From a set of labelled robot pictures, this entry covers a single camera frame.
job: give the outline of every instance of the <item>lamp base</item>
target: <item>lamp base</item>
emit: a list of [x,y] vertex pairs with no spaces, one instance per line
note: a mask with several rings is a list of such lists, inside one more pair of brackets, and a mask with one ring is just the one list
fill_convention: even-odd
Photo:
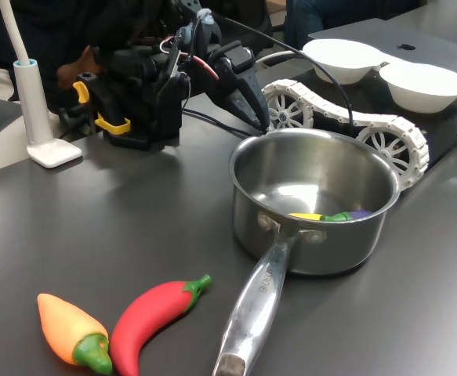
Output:
[[47,168],[54,168],[82,156],[82,151],[63,139],[50,139],[27,146],[30,158]]

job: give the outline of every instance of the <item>white desk lamp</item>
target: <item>white desk lamp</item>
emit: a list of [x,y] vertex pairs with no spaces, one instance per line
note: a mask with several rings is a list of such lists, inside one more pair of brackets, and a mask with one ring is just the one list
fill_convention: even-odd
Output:
[[0,10],[18,58],[14,63],[14,72],[26,125],[27,153],[33,161],[47,168],[81,157],[82,151],[76,146],[54,138],[38,64],[26,53],[10,0],[0,0]]

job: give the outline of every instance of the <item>laptop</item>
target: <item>laptop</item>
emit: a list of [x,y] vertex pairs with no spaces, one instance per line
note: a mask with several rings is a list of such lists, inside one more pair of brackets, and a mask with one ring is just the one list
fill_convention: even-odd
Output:
[[457,44],[398,23],[377,18],[309,35],[310,39],[337,38],[365,43],[412,63],[431,64],[457,73]]

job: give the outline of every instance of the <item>white bowl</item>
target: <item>white bowl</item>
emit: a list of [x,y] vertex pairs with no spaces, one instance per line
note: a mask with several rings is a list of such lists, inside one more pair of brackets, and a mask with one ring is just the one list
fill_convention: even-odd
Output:
[[[385,60],[378,49],[345,39],[314,39],[305,44],[303,52],[322,65],[341,85],[359,82]],[[322,70],[315,68],[315,71],[319,78],[331,82]]]
[[406,110],[435,114],[457,98],[457,73],[451,70],[404,62],[386,65],[379,75],[394,102]]

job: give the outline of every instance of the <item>chili pepper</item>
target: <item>chili pepper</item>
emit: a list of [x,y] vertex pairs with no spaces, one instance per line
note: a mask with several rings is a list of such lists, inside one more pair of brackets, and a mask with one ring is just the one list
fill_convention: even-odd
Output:
[[139,354],[145,342],[158,330],[185,313],[212,283],[203,276],[190,282],[168,282],[138,297],[117,322],[110,339],[110,354],[122,376],[139,376]]
[[54,295],[40,294],[37,301],[43,334],[59,358],[111,374],[108,332],[99,321]]

